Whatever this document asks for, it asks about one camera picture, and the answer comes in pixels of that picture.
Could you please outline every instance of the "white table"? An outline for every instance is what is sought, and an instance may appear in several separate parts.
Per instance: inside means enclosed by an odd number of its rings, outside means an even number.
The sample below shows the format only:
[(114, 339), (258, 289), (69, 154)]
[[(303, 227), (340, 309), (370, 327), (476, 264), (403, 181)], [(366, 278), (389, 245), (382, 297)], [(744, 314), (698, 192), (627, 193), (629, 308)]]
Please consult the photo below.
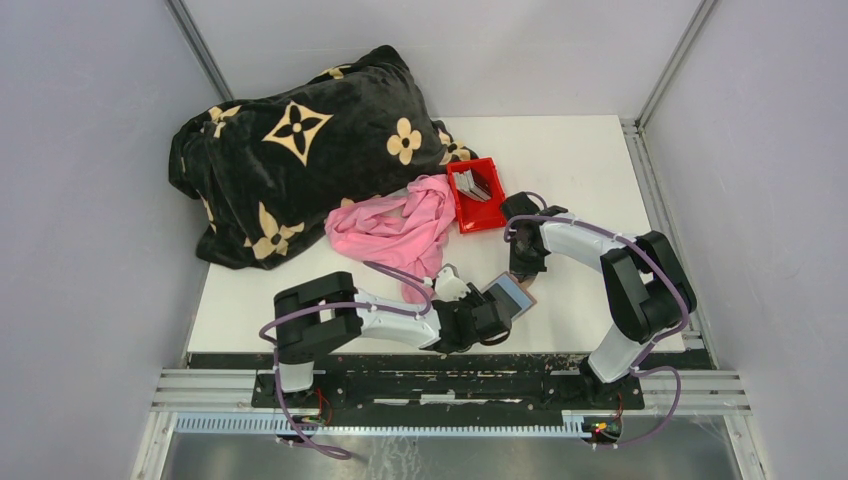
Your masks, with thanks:
[[(618, 117), (471, 117), (445, 123), (454, 137), (494, 159), (507, 195), (530, 190), (610, 230), (650, 230)], [(454, 224), (443, 261), (482, 288), (508, 269), (509, 246), (500, 229), (460, 235)], [(471, 353), (588, 352), (598, 346), (612, 325), (601, 275), (562, 256), (548, 256), (546, 264), (548, 272), (530, 287), (538, 304), (516, 322), (509, 340), (476, 345)], [(188, 352), (270, 352), (257, 332), (274, 318), (274, 295), (338, 270), (351, 272), (369, 293), (401, 299), (398, 282), (337, 254), (326, 238), (272, 271), (211, 265)], [(675, 335), (656, 350), (682, 351), (683, 340)], [(356, 339), (337, 351), (420, 353), (373, 339)]]

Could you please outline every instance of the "white wall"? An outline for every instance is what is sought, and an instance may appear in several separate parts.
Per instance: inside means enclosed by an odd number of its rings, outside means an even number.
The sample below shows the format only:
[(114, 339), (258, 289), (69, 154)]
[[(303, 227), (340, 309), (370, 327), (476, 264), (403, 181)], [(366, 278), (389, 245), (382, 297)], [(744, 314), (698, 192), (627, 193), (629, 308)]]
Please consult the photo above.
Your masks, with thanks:
[(841, 0), (721, 2), (647, 129), (777, 478), (848, 470), (846, 25)]
[(0, 6), (0, 477), (129, 476), (205, 266), (171, 136), (216, 101), (164, 2)]
[(236, 97), (296, 87), (384, 43), (434, 116), (642, 108), (698, 0), (187, 0)]

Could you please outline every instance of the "black blanket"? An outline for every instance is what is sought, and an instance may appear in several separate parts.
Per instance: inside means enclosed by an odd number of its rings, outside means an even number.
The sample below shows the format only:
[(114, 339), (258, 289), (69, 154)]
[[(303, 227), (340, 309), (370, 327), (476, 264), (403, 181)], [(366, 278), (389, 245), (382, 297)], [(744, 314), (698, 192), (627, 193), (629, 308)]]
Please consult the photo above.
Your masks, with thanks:
[(469, 158), (383, 46), (288, 92), (192, 118), (174, 136), (169, 179), (206, 207), (198, 257), (271, 269), (318, 240), (330, 210)]

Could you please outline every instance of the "red tray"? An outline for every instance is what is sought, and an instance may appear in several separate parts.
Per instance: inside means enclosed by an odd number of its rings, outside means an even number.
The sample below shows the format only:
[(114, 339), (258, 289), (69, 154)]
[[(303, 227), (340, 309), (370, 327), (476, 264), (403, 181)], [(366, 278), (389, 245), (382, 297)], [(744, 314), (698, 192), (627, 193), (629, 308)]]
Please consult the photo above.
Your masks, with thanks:
[[(456, 190), (453, 173), (462, 173), (471, 169), (489, 182), (492, 198), (488, 202), (472, 200)], [(506, 199), (506, 195), (498, 178), (498, 169), (495, 168), (495, 162), (491, 158), (449, 163), (448, 182), (450, 182), (453, 198), (456, 200), (456, 218), (459, 222), (460, 233), (479, 232), (506, 226), (506, 219), (501, 213), (501, 204)]]

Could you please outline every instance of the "pink cloth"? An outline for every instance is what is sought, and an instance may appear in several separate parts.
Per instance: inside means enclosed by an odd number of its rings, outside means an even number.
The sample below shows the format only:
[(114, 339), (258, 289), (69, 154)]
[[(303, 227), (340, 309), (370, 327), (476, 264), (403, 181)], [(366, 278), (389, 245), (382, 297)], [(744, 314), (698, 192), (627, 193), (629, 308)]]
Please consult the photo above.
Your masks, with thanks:
[[(324, 229), (342, 255), (399, 268), (419, 277), (434, 277), (442, 266), (447, 228), (456, 218), (447, 175), (421, 176), (407, 186), (405, 197), (372, 198), (330, 212)], [(403, 207), (400, 216), (393, 210)], [(423, 302), (403, 284), (407, 302)]]

